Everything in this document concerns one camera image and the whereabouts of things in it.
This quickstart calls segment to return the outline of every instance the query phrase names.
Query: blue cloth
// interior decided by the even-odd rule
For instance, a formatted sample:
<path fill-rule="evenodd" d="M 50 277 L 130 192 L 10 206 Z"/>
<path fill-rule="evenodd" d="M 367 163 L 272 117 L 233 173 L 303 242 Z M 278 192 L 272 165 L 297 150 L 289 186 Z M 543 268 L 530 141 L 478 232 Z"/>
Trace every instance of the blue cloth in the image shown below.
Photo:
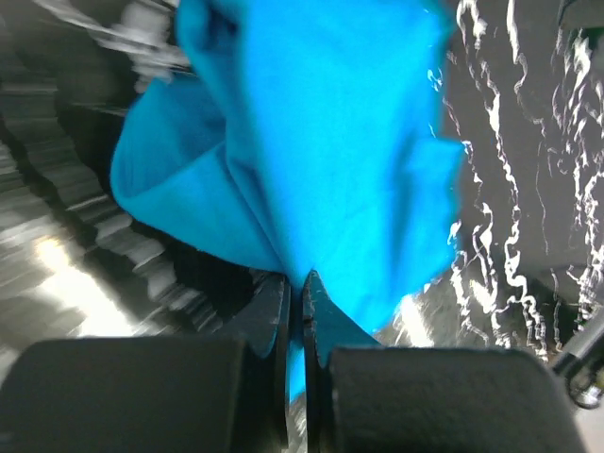
<path fill-rule="evenodd" d="M 441 128 L 447 20 L 426 0 L 181 0 L 199 79 L 132 107 L 111 185 L 140 221 L 243 266 L 311 269 L 363 329 L 454 259 L 461 144 Z M 304 390 L 298 353 L 291 398 Z"/>

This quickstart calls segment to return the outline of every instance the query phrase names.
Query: fabric fold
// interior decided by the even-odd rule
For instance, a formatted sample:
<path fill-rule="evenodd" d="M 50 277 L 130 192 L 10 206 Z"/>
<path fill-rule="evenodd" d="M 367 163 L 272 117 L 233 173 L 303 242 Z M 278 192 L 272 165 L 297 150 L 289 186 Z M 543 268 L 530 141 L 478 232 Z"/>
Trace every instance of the fabric fold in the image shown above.
<path fill-rule="evenodd" d="M 199 79 L 154 81 L 111 184 L 135 218 L 240 265 L 311 269 L 367 332 L 455 257 L 462 146 L 438 139 L 434 2 L 181 0 Z M 304 389 L 295 362 L 291 397 Z"/>

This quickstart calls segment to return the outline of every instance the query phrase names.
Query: black plastic part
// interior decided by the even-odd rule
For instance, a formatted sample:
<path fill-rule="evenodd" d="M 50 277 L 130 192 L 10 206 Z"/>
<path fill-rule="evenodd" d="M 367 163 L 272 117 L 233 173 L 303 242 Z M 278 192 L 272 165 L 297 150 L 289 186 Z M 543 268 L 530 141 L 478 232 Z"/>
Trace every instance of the black plastic part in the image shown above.
<path fill-rule="evenodd" d="M 565 381 L 570 381 L 584 366 L 582 360 L 575 357 L 573 354 L 564 354 L 556 361 L 552 367 L 552 371 Z"/>
<path fill-rule="evenodd" d="M 304 309 L 310 453 L 585 451 L 560 382 L 532 356 L 376 347 L 314 273 Z"/>
<path fill-rule="evenodd" d="M 307 278 L 303 292 L 304 356 L 307 386 L 307 433 L 309 453 L 335 451 L 336 431 L 332 408 L 328 360 L 341 344 L 379 346 L 329 298 L 316 272 Z"/>
<path fill-rule="evenodd" d="M 35 344 L 0 391 L 0 452 L 280 453 L 290 300 L 271 277 L 211 336 Z"/>
<path fill-rule="evenodd" d="M 604 27 L 604 2 L 602 0 L 562 0 L 558 22 L 561 28 Z"/>

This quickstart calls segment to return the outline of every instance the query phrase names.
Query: blue towel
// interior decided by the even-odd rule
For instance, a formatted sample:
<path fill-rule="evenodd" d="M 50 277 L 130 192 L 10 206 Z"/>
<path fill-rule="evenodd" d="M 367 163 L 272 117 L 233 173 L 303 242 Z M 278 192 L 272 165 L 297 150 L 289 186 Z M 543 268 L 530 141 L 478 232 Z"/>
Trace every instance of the blue towel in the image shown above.
<path fill-rule="evenodd" d="M 435 135 L 448 34 L 427 0 L 181 0 L 199 78 L 155 80 L 128 113 L 118 203 L 297 291 L 317 270 L 373 333 L 454 259 L 462 147 Z"/>

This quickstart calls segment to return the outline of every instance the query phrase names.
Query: blue fabric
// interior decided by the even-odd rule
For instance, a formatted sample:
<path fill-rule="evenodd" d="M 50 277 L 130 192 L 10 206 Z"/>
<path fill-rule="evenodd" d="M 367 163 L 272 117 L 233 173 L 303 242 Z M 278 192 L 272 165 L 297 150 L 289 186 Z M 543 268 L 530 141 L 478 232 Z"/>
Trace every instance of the blue fabric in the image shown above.
<path fill-rule="evenodd" d="M 181 0 L 176 26 L 199 79 L 155 80 L 128 113 L 111 169 L 119 204 L 298 291 L 316 269 L 362 328 L 383 327 L 455 254 L 461 145 L 434 136 L 442 11 Z M 293 367 L 291 397 L 300 354 Z"/>

